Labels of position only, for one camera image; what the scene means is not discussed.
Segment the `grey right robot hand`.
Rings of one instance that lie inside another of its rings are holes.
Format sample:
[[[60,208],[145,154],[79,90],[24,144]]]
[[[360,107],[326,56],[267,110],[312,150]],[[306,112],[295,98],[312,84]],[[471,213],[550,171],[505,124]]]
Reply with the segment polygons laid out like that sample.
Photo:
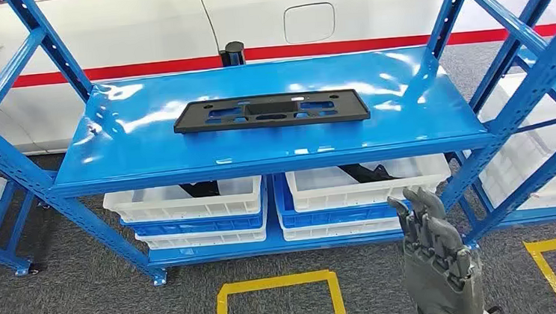
[[[445,207],[424,188],[402,191],[410,205],[388,197],[401,225],[406,289],[418,314],[484,314],[479,261],[446,220]]]

